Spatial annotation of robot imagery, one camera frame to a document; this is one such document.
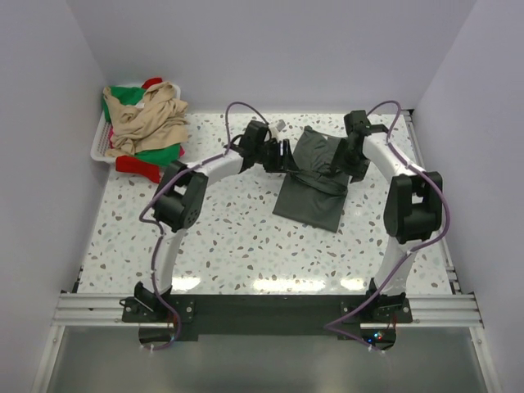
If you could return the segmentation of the dark grey t shirt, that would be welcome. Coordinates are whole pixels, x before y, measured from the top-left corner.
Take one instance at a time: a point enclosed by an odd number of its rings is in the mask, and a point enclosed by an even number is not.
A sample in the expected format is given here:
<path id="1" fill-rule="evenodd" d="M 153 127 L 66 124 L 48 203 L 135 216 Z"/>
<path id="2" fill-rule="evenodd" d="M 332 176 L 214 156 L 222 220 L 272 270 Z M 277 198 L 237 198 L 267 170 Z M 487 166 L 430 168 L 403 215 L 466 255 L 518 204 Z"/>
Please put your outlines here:
<path id="1" fill-rule="evenodd" d="M 346 203 L 350 176 L 331 171 L 340 140 L 304 127 L 293 151 L 298 173 L 283 180 L 273 213 L 285 219 L 336 232 Z"/>

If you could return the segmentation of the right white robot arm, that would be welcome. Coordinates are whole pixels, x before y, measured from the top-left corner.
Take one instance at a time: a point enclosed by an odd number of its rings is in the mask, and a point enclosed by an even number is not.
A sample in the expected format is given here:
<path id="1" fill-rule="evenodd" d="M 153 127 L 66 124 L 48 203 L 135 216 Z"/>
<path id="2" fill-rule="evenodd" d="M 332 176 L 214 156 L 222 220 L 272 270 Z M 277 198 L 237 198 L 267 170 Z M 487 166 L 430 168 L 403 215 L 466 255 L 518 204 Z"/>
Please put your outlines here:
<path id="1" fill-rule="evenodd" d="M 417 253 L 439 241 L 433 237 L 447 211 L 442 192 L 442 177 L 414 164 L 391 141 L 391 131 L 384 124 L 372 124 L 365 111 L 344 116 L 346 137 L 337 147 L 331 169 L 364 179 L 374 164 L 389 183 L 383 222 L 389 236 L 382 264 L 369 283 L 367 299 L 356 309 L 336 319 L 343 323 L 364 311 L 373 321 L 381 322 L 394 311 L 392 300 L 405 296 L 408 276 Z"/>

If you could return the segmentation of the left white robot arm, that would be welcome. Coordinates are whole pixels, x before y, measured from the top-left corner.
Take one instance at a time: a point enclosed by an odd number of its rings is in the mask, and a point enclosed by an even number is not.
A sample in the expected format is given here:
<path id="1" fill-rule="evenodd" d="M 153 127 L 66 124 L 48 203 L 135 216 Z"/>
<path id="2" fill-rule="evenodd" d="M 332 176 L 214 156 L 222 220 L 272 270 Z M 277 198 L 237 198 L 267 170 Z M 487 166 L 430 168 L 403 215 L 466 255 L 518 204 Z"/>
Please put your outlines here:
<path id="1" fill-rule="evenodd" d="M 155 195 L 139 215 L 141 222 L 159 229 L 151 255 L 151 281 L 140 282 L 134 291 L 148 320 L 182 327 L 181 312 L 169 300 L 174 263 L 184 236 L 200 216 L 208 187 L 253 165 L 262 165 L 269 173 L 296 168 L 289 142 L 280 138 L 285 127 L 283 120 L 272 124 L 252 120 L 223 152 L 188 164 L 175 160 L 168 165 Z"/>

